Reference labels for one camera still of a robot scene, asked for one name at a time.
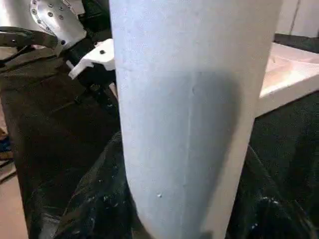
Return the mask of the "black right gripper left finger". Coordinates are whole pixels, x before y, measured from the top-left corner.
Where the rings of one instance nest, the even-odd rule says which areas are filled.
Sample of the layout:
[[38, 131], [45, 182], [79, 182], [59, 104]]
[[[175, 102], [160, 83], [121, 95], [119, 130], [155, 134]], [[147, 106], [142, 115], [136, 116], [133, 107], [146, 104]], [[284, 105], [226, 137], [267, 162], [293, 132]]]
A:
[[79, 181], [56, 239], [148, 239], [127, 183], [122, 134], [107, 143]]

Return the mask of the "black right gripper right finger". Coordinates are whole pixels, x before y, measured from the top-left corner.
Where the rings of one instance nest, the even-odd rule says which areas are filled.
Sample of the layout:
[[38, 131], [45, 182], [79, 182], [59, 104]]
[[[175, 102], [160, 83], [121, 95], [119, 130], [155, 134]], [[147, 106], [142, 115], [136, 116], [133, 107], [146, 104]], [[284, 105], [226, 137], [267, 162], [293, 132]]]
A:
[[317, 239], [319, 231], [249, 146], [227, 227], [227, 239]]

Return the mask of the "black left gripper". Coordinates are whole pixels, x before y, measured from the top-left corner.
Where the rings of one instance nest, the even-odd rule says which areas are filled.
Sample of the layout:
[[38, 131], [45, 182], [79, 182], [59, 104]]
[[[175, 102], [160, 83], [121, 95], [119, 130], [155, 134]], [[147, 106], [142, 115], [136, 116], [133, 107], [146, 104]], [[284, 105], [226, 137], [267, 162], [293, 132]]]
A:
[[85, 68], [76, 79], [86, 92], [102, 107], [117, 107], [117, 99], [110, 89], [116, 81], [115, 70], [106, 70], [101, 64]]

